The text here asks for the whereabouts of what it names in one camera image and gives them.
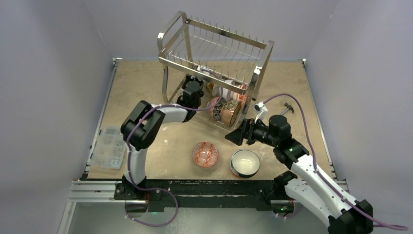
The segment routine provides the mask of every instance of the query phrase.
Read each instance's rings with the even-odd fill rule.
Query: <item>beige table surface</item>
[[[172,94],[185,74],[169,69],[168,94]],[[121,126],[125,118],[140,100],[161,104],[162,100],[162,65],[158,61],[121,61],[117,69],[110,92],[106,111],[102,119],[104,125]],[[317,162],[328,174],[332,175],[327,152],[324,147],[311,94],[299,62],[269,62],[257,101],[264,101],[278,93],[290,93],[302,105],[307,120],[311,143],[314,146]],[[304,125],[297,104],[289,97],[278,97],[266,104],[269,109],[264,123],[268,123],[271,115],[279,114],[291,104],[296,112],[285,116],[291,125],[295,139],[308,150]],[[252,108],[247,117],[254,117]],[[187,123],[169,123],[161,126],[155,142],[150,146],[146,159],[145,171],[150,179],[238,179],[229,169],[229,158],[238,149],[249,149],[255,152],[261,161],[257,174],[250,179],[273,179],[287,171],[287,167],[277,161],[270,146],[256,142],[254,145],[237,146],[224,139],[228,132],[195,116]],[[214,166],[201,168],[192,160],[193,147],[202,141],[215,144],[220,157]],[[104,169],[91,165],[88,178],[121,178],[126,171],[126,156],[120,170]]]

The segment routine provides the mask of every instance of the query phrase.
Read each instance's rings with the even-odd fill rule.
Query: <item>white wall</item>
[[[0,232],[56,233],[111,57],[82,0],[3,0],[0,22]]]
[[[412,12],[411,0],[342,0],[306,63],[339,178],[376,217],[404,225],[413,217]]]
[[[306,58],[338,0],[85,0],[113,57],[157,59],[159,31],[179,10],[275,42],[272,59]]]

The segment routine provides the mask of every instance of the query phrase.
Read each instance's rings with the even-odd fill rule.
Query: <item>table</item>
[[[169,70],[169,96],[184,78],[184,75],[174,69]],[[161,94],[162,77],[162,65],[157,61],[121,61],[113,80],[101,127],[104,125],[120,127],[140,100],[146,100],[154,104],[164,103]],[[263,101],[278,93],[290,93],[299,100],[307,120],[308,132],[316,152],[317,162],[328,175],[332,176],[328,153],[313,105],[307,77],[300,62],[268,63],[257,101]],[[291,98],[279,97],[267,103],[269,113],[263,120],[264,123],[268,123],[268,118],[271,115],[281,113],[285,109],[284,103],[286,102],[296,110],[294,114],[290,112],[285,115],[291,125],[293,137],[307,149],[310,149],[305,137],[299,108]],[[247,117],[254,117],[252,108],[248,111]],[[187,123],[162,125],[155,142],[148,150],[145,167],[147,178],[236,180],[238,178],[229,169],[229,158],[238,149],[252,150],[260,158],[260,170],[250,179],[273,179],[288,170],[277,161],[270,146],[259,142],[251,146],[237,146],[224,139],[224,135],[227,133],[227,131],[217,128],[197,118],[197,116]],[[212,142],[217,146],[220,153],[217,164],[210,168],[201,168],[192,160],[193,147],[202,141]],[[126,156],[119,170],[91,165],[87,178],[120,179],[125,171]]]

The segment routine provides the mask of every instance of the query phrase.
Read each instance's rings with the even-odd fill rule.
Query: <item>clear plastic box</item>
[[[119,128],[116,126],[106,126],[96,138],[91,165],[120,169],[125,151],[126,145]]]

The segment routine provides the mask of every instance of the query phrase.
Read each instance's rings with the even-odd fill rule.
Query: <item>dish rack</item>
[[[168,34],[171,28],[177,28],[173,35]],[[169,67],[245,97],[245,104],[232,127],[212,118],[207,119],[228,131],[238,127],[250,103],[256,100],[274,46],[271,40],[265,43],[265,40],[258,41],[258,37],[252,38],[237,30],[231,32],[230,28],[225,29],[224,26],[211,25],[211,22],[205,23],[198,18],[187,18],[182,11],[177,12],[158,34],[157,43],[159,61],[164,69],[162,96],[165,103],[176,101],[184,82],[183,79],[172,96],[168,97]]]

